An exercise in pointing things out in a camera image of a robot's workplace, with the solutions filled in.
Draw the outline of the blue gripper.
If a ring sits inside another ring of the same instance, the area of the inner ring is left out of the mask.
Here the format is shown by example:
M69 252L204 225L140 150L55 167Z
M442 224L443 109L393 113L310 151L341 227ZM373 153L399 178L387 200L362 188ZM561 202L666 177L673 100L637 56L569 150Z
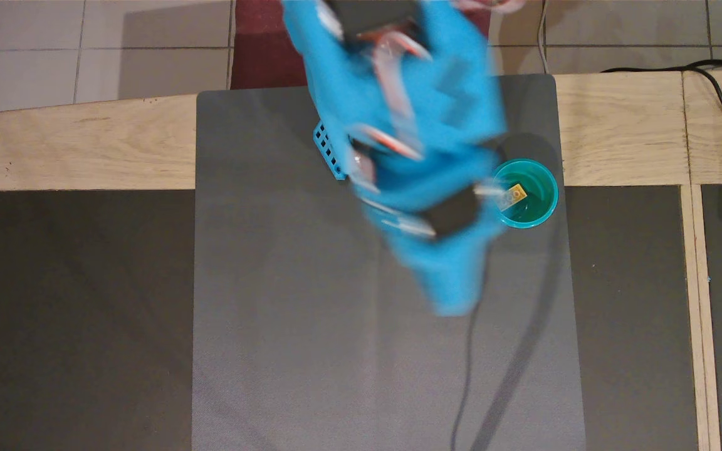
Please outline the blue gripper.
M496 178L395 178L361 184L361 203L408 268L434 314L469 314L479 303L489 244L501 234Z

